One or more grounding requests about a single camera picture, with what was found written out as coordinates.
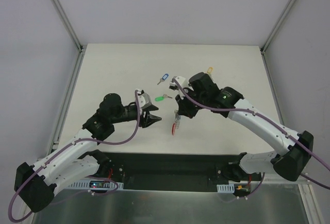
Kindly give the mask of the red handled metal key organizer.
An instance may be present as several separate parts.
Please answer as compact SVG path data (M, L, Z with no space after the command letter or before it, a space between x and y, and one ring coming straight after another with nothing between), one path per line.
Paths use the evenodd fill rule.
M174 117L174 122L172 124L172 128L171 128L171 135L174 136L175 132L177 129L179 129L180 126L180 120L181 120L181 116L178 113L178 110L174 111L175 117Z

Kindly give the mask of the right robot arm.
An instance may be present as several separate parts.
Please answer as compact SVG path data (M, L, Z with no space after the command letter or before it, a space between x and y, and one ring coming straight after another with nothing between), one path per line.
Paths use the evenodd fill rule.
M241 153L238 161L223 169L226 178L238 182L254 173L277 173L294 182L309 162L314 144L311 133L298 133L273 121L235 89L219 88L207 73L200 72L189 80L174 77L169 88L178 91L179 115L193 118L199 110L207 109L246 127L273 149Z

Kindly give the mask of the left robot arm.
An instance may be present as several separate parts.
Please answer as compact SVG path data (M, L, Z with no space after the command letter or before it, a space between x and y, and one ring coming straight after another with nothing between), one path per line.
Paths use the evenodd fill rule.
M114 133L115 124L135 121L138 129L161 121L161 117L152 114L157 110L143 90L136 90L135 100L126 106L118 94L107 94L96 112L63 147L32 165L24 162L17 168L15 196L37 213L80 178L105 177L109 160L96 147L106 143L105 140Z

